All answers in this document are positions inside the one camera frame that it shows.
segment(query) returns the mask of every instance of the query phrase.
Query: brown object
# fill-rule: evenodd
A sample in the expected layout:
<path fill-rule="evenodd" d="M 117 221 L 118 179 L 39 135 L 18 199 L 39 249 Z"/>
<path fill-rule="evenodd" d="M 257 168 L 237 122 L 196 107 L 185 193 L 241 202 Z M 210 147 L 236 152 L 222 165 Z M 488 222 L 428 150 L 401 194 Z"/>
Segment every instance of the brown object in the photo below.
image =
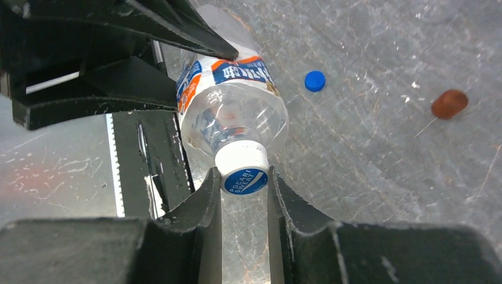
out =
<path fill-rule="evenodd" d="M 432 103 L 432 113 L 442 120 L 449 120 L 467 107 L 469 99 L 459 90 L 448 90 Z"/>

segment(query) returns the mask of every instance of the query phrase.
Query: scratched metal surface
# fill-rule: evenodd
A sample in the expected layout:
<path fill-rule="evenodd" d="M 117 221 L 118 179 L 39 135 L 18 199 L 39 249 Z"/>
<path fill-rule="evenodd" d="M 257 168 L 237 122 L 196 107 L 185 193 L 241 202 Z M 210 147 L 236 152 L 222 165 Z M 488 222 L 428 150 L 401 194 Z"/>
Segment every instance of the scratched metal surface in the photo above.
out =
<path fill-rule="evenodd" d="M 27 131 L 0 95 L 0 227 L 20 218 L 116 216 L 105 117 Z"/>
<path fill-rule="evenodd" d="M 291 119 L 275 162 L 302 197 L 337 220 L 468 224 L 502 256 L 500 1 L 194 2 L 232 11 L 262 46 Z M 320 93 L 303 87 L 313 69 Z M 470 104 L 434 120 L 449 88 Z M 266 191 L 225 195 L 223 211 L 224 283 L 268 282 Z"/>

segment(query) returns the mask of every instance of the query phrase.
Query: blue round cap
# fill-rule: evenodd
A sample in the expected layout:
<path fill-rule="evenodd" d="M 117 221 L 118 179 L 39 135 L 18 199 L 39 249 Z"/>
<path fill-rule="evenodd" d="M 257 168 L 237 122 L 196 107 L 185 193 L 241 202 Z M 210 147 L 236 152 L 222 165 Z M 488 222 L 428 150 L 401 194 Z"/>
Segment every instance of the blue round cap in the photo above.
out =
<path fill-rule="evenodd" d="M 324 88 L 326 77 L 321 71 L 311 71 L 305 76 L 305 88 L 311 92 L 318 92 Z"/>

